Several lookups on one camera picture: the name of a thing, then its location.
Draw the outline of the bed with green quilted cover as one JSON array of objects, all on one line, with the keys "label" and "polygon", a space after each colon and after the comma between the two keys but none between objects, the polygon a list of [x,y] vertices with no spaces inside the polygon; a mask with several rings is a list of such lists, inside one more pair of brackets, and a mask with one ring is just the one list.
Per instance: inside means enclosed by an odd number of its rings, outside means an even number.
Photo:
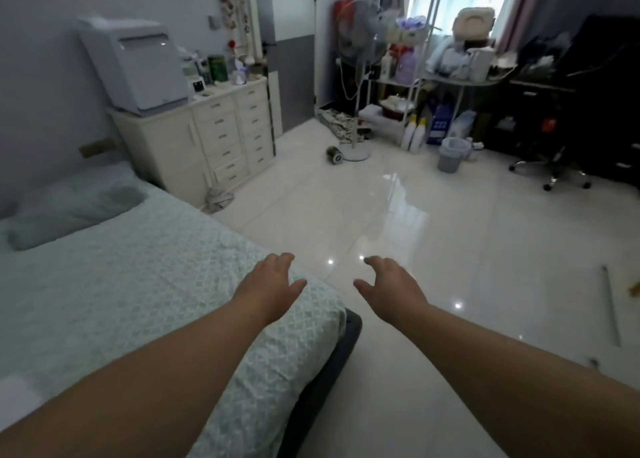
[{"label": "bed with green quilted cover", "polygon": [[[230,300],[269,251],[142,182],[137,207],[26,251],[0,235],[0,430]],[[340,295],[307,286],[247,351],[189,456],[276,458],[304,388],[344,335]]]}]

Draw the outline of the cream chest of drawers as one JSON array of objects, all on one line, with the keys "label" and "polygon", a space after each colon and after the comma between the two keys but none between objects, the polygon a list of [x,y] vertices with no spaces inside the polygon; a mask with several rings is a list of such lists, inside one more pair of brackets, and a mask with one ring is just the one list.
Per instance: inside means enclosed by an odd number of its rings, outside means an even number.
[{"label": "cream chest of drawers", "polygon": [[275,161],[270,107],[261,78],[149,117],[107,112],[140,178],[202,209],[210,189],[234,189]]}]

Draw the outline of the person's right forearm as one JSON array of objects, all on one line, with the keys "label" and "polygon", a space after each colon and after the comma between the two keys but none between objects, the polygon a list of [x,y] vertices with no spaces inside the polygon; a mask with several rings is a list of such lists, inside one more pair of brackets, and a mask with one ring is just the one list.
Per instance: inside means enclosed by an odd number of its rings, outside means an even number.
[{"label": "person's right forearm", "polygon": [[640,458],[640,391],[427,303],[393,325],[509,458]]}]

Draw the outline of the blue box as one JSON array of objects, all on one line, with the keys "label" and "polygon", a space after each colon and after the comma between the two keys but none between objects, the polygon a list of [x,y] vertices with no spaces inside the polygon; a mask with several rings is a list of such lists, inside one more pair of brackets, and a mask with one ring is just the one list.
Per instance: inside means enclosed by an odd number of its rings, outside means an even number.
[{"label": "blue box", "polygon": [[451,126],[452,115],[453,106],[451,103],[445,102],[436,106],[426,140],[427,145],[441,145]]}]

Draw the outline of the person's left hand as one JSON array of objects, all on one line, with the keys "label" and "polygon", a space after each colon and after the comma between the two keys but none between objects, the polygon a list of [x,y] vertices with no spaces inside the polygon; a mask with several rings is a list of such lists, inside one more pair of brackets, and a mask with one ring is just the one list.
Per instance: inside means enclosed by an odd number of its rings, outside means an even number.
[{"label": "person's left hand", "polygon": [[289,270],[295,256],[289,252],[269,254],[259,261],[238,285],[232,302],[262,328],[276,322],[293,304],[281,300],[285,286],[292,284]]}]

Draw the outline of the grey crumpled cloth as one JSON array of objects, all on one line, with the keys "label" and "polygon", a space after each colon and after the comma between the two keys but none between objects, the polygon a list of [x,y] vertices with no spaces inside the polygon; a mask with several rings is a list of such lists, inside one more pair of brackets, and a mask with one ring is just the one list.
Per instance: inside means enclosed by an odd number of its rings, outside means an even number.
[{"label": "grey crumpled cloth", "polygon": [[223,211],[235,200],[235,193],[219,187],[211,187],[205,195],[202,211],[205,214],[214,214]]}]

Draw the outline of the purple detergent bottle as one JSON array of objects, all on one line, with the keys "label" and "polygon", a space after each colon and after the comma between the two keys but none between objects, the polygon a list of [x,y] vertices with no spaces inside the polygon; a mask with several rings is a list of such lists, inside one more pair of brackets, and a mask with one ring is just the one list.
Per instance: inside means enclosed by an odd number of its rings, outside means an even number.
[{"label": "purple detergent bottle", "polygon": [[395,82],[404,86],[410,85],[413,80],[416,62],[417,59],[415,49],[413,47],[409,47],[402,51],[396,63],[396,70],[394,74]]}]

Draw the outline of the dark desk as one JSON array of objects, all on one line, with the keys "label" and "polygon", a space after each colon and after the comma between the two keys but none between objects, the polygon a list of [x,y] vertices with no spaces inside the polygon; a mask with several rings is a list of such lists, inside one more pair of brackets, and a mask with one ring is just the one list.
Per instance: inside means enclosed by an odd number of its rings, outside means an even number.
[{"label": "dark desk", "polygon": [[640,92],[618,79],[579,86],[509,82],[484,143],[490,150],[535,159],[561,153],[565,164],[599,177],[640,184]]}]

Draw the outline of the grey-green pillow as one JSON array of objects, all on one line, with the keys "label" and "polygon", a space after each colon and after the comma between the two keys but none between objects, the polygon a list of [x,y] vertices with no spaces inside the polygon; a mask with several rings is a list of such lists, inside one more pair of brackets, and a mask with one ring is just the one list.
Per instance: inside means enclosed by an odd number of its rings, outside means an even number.
[{"label": "grey-green pillow", "polygon": [[99,225],[140,205],[146,193],[137,186],[116,185],[43,196],[21,209],[0,229],[9,247],[26,251]]}]

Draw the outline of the grey door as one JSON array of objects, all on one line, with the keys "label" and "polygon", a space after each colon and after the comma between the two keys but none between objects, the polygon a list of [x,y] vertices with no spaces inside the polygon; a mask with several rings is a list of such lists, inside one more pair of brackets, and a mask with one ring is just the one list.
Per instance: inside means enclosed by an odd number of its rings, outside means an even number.
[{"label": "grey door", "polygon": [[314,117],[316,0],[256,0],[276,136]]}]

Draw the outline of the grey plastic bucket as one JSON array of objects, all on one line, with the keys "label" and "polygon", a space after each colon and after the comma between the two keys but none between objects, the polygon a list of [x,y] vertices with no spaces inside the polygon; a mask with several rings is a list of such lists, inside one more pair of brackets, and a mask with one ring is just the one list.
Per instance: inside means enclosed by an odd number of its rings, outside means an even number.
[{"label": "grey plastic bucket", "polygon": [[459,171],[464,159],[473,150],[473,143],[468,139],[447,137],[439,148],[437,169],[443,173],[453,174]]}]

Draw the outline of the white countertop appliance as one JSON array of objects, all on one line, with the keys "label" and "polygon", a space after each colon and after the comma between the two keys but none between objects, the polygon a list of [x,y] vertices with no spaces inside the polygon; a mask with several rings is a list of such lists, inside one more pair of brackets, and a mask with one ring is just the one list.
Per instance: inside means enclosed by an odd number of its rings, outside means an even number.
[{"label": "white countertop appliance", "polygon": [[78,17],[77,31],[114,108],[149,117],[188,104],[188,80],[164,24]]}]

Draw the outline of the beige plush toy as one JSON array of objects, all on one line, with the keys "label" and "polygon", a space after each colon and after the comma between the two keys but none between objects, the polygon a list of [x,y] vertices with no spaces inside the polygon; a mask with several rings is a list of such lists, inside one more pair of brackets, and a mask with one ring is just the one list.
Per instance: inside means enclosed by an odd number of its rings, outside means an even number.
[{"label": "beige plush toy", "polygon": [[493,30],[494,23],[494,8],[463,8],[454,19],[452,35],[457,41],[486,40]]}]

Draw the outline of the person's left forearm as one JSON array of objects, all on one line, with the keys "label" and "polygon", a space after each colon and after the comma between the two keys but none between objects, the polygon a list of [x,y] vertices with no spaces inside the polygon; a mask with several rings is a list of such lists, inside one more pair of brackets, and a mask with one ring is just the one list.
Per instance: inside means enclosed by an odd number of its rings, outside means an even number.
[{"label": "person's left forearm", "polygon": [[0,458],[186,458],[251,344],[282,315],[232,300],[2,431]]}]

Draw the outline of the dark bed base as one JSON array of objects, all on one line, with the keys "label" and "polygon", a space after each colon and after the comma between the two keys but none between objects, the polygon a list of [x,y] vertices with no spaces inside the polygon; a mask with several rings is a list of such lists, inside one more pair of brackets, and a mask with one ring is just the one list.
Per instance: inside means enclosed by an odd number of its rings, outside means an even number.
[{"label": "dark bed base", "polygon": [[276,458],[297,458],[316,418],[351,357],[362,327],[361,316],[351,309],[346,309],[344,335],[336,344],[326,364],[300,394],[287,421]]}]

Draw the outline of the person's right hand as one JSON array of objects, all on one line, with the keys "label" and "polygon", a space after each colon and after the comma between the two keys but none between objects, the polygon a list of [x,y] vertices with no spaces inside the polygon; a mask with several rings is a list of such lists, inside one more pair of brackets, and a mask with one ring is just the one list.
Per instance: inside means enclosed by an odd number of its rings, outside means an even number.
[{"label": "person's right hand", "polygon": [[364,263],[374,270],[378,296],[367,303],[384,322],[400,330],[409,315],[427,308],[429,303],[417,281],[396,260],[369,256]]}]

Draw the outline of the black office chair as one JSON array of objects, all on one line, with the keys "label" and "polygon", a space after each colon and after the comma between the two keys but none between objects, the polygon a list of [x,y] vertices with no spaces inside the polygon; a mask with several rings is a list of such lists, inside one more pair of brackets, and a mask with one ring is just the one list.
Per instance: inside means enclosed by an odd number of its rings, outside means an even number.
[{"label": "black office chair", "polygon": [[592,176],[617,180],[640,192],[640,16],[591,15],[583,22],[551,82],[536,84],[543,93],[559,95],[561,112],[548,132],[554,144],[545,160],[552,191],[567,170],[592,187]]}]

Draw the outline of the white detergent bottle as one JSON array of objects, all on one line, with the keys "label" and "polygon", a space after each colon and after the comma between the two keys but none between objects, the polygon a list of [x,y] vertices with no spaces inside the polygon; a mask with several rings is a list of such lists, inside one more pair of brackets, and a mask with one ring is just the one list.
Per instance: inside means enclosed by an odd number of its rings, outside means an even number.
[{"label": "white detergent bottle", "polygon": [[420,147],[426,136],[426,118],[421,118],[417,124],[416,129],[413,132],[412,141],[410,144],[409,151],[411,154],[418,154],[420,151]]},{"label": "white detergent bottle", "polygon": [[408,124],[404,128],[404,133],[401,139],[402,150],[409,151],[413,134],[416,129],[417,129],[417,115],[413,113],[410,117]]}]

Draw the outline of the pink curtain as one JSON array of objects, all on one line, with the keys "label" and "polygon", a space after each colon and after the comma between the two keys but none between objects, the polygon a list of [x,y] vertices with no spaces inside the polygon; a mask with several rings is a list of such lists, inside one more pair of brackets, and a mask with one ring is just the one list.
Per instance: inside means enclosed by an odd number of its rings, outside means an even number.
[{"label": "pink curtain", "polygon": [[508,0],[508,15],[498,34],[496,50],[499,53],[515,50],[524,39],[524,33],[532,20],[540,0]]}]

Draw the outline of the white table with clutter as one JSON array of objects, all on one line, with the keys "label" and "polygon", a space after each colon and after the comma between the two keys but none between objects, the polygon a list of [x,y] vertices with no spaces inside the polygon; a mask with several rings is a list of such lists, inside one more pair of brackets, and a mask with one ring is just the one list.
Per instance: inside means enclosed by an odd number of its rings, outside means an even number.
[{"label": "white table with clutter", "polygon": [[420,73],[421,80],[446,84],[458,89],[451,122],[458,118],[465,91],[496,85],[515,71],[516,50],[498,52],[492,46],[465,48],[453,35],[436,37],[436,48],[430,53]]}]

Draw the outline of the white metal shelf rack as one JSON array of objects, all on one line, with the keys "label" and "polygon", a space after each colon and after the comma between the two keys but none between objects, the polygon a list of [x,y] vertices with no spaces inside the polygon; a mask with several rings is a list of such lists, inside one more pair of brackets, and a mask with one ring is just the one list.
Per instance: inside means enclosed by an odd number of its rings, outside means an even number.
[{"label": "white metal shelf rack", "polygon": [[419,113],[419,92],[442,0],[369,0],[379,10],[372,50],[385,51],[364,76],[367,106],[358,119],[371,136],[399,141],[410,115]]}]

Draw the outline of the dark green canister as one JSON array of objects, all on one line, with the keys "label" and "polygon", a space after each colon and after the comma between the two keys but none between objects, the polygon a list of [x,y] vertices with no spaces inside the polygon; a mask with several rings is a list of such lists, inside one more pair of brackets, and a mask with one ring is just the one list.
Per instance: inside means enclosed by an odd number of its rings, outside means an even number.
[{"label": "dark green canister", "polygon": [[224,55],[210,55],[207,62],[213,82],[228,82],[227,60]]}]

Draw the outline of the white standing fan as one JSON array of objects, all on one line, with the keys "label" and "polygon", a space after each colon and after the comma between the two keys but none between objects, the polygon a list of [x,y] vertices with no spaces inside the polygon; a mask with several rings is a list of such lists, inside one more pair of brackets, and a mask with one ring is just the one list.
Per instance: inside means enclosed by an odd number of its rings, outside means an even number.
[{"label": "white standing fan", "polygon": [[343,4],[335,16],[335,30],[339,67],[350,65],[355,83],[355,103],[351,125],[350,141],[340,144],[339,151],[345,162],[362,162],[371,156],[364,140],[360,140],[359,114],[362,85],[368,81],[371,67],[379,62],[383,55],[380,16],[382,10],[372,0],[351,0]]}]

